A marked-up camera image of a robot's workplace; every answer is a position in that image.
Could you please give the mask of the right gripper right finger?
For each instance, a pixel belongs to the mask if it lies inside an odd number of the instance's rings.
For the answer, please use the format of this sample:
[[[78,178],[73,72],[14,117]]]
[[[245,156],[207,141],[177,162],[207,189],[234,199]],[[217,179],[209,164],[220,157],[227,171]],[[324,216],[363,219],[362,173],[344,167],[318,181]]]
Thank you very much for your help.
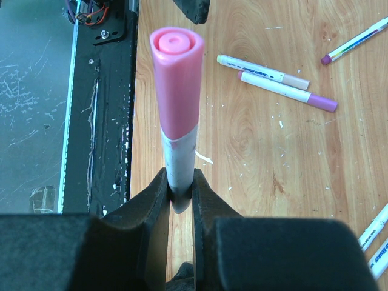
[[[341,221],[244,217],[209,186],[192,185],[196,290],[377,290]]]

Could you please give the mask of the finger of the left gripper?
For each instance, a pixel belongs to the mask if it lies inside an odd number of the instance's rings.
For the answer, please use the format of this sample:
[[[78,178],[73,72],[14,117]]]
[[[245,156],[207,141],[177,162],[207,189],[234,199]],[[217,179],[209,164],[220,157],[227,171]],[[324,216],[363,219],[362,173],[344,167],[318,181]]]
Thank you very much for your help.
[[[173,2],[192,23],[206,23],[210,0],[173,0]]]

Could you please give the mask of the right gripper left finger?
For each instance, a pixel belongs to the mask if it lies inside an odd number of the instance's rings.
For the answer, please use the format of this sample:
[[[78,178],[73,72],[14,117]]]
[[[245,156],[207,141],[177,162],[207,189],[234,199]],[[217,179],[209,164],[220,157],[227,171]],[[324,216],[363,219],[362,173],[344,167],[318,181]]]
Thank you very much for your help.
[[[2,215],[2,290],[164,290],[167,173],[100,218]]]

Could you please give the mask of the pink cap marker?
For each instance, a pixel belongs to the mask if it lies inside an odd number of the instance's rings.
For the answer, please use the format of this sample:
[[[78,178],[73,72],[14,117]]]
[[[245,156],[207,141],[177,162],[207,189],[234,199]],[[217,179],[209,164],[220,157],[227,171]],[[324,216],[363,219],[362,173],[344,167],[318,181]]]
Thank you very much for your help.
[[[204,40],[186,28],[150,35],[156,97],[170,200],[182,213],[191,200],[204,56]]]

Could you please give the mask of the light green cap marker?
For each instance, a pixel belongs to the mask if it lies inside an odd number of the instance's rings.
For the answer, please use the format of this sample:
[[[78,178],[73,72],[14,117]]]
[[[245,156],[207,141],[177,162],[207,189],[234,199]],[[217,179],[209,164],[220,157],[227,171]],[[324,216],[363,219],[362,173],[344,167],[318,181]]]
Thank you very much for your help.
[[[363,231],[362,235],[359,237],[358,242],[360,244],[361,250],[365,252],[376,236],[382,231],[386,222],[387,222],[387,211],[388,205],[386,204],[384,208],[379,212],[379,214],[372,220],[369,226]]]

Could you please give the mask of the periwinkle cap marker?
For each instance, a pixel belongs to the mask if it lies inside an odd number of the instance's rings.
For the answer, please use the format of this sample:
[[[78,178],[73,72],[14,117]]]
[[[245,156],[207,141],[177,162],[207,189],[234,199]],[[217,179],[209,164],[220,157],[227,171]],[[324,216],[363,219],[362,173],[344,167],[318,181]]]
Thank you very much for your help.
[[[376,251],[373,257],[368,262],[370,272],[375,280],[377,280],[387,269],[388,265],[388,239],[384,241],[381,247]]]

